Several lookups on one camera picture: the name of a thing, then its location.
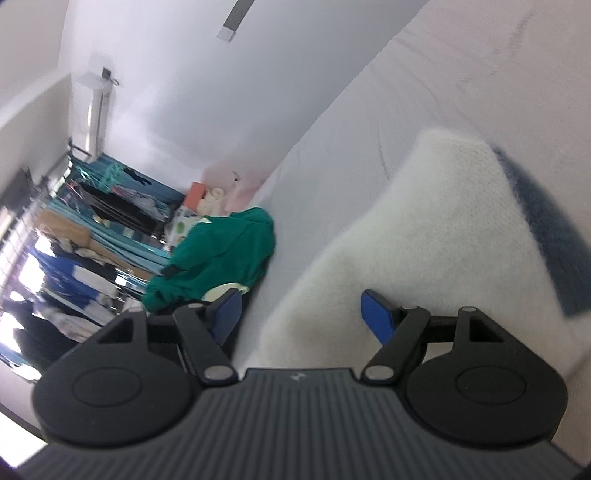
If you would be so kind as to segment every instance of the hanging clothes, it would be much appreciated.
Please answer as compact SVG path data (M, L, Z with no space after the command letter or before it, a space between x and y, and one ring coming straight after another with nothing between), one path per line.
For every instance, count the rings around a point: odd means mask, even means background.
M43 232L45 236L54 239L67 238L79 247L87 248L102 257L106 257L122 270L130 271L138 278L143 280L149 280L152 278L152 273L149 269L143 267L140 268L139 266L130 263L124 255L120 255L115 251L115 247L112 247L113 249L109 249L92 238L92 228L96 228L96 232L94 234L100 236L100 225L95 222L90 223L87 219L78 216L76 212L70 210L68 207L60 202L57 202L56 200L52 200L48 204L48 207L49 208L43 210L35 220L35 228ZM149 262L148 260L140 258L137 255L134 255L134 258L145 261L150 266L153 265L156 271L159 271L162 268L160 264L156 265L154 262Z
M62 217L89 228L92 232L92 239L90 241L89 248L97 253L100 253L101 255L104 254L102 251L99 251L95 248L96 244L93 243L92 240L99 242L108 250L130 264L136 265L137 267L152 273L160 272L160 269L166 266L168 260L170 259L170 254L168 252L165 252L160 248L142 244L123 235L117 235L106 228L104 225L100 225L99 223L78 215L76 212L69 209L61 202L52 200L48 206L51 210L58 213Z
M22 330L15 329L13 338L23 358L40 372L78 345L50 322L34 316L32 302L5 300L3 307L24 327Z
M84 201L102 219L120 223L146 235L151 235L158 228L158 220L116 194L102 192L86 183L81 183L80 187L83 191Z
M116 285L68 258L51 257L36 248L31 248L29 253L37 259L39 266L49 277L47 280L58 285L62 292L87 297L99 303L104 303L104 295L112 299L118 295Z
M87 248L76 247L67 238L53 241L51 251L57 257L70 259L108 281L114 282L117 278L117 269L111 260Z
M87 297L68 294L68 292L56 293L56 286L46 281L46 285L41 288L40 294L46 297L52 297L52 305L58 306L62 310L67 310L74 316L82 315L92 322L104 326L109 323L115 314L107 310L94 300L89 300Z
M136 190L121 187L119 185L112 186L111 191L118 197L141 208L145 213L159 222L165 222L170 217L170 208L151 195L140 193Z
M78 343L84 342L100 330L100 326L82 317L66 315L55 307L40 306L39 313L43 315L46 321L54 325L62 335Z

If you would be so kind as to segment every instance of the cardboard box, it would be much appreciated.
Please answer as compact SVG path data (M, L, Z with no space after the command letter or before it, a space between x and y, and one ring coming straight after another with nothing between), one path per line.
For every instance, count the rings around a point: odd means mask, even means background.
M205 190L206 188L203 183L194 181L187 192L187 196L183 200L183 205L195 212L197 210L197 205L199 205L199 202L205 195Z

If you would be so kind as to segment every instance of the bed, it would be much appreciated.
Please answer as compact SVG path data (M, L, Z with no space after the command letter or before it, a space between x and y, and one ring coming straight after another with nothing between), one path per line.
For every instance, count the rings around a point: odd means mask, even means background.
M441 126L504 149L591 243L591 4L431 0L294 146L253 200L277 249L243 320L234 362L256 349L276 305L323 248L397 175L417 134ZM591 459L591 361L567 379L555 441Z

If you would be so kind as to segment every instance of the green cloth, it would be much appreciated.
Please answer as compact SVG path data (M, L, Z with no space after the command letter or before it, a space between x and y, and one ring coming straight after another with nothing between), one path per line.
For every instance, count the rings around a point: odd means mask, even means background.
M226 283L251 288L265 274L275 249L273 219L265 210L205 218L174 250L163 276L150 281L142 299L149 312L181 300L201 300Z

